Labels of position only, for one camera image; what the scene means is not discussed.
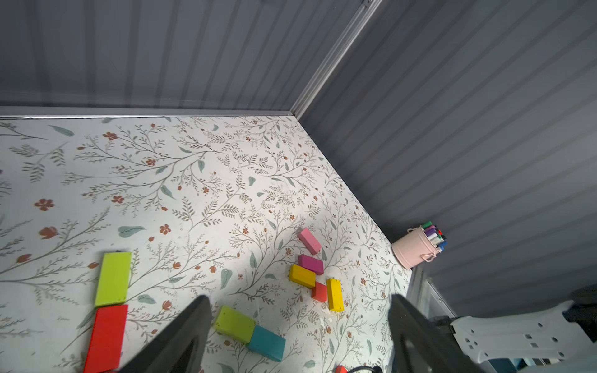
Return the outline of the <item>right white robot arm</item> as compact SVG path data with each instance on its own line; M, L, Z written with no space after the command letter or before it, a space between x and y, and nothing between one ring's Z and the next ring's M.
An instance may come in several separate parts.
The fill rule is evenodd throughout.
M439 316L430 319L470 360L557 359L523 372L596 371L596 286L571 294L550 309L495 318Z

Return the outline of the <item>teal rectangular block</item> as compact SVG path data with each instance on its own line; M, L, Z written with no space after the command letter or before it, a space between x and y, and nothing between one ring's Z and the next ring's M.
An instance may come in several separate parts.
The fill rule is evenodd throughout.
M247 348L272 361L281 362L285 351L286 340L262 326L255 326L253 336Z

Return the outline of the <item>lime green block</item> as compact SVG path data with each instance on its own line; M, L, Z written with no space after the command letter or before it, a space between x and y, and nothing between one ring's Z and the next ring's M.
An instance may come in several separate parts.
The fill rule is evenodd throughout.
M254 319L231 307L222 306L215 319L214 328L217 332L225 334L238 342L249 344L256 325Z
M106 253L103 257L95 307L124 304L131 274L132 253Z

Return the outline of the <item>long red block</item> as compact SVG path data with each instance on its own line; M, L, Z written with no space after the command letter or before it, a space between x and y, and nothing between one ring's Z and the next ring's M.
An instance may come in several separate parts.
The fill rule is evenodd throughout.
M127 305L97 309L84 373L109 372L120 366Z

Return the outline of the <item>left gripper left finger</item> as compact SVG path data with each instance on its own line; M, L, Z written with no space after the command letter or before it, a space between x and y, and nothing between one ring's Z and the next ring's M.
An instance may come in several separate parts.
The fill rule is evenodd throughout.
M197 297L120 372L199 372L212 323L207 296Z

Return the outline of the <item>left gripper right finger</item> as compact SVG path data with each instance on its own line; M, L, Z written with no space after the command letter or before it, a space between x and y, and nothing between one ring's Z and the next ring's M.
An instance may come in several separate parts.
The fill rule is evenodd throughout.
M469 357L402 295L392 295L388 313L393 340L392 372L481 372Z

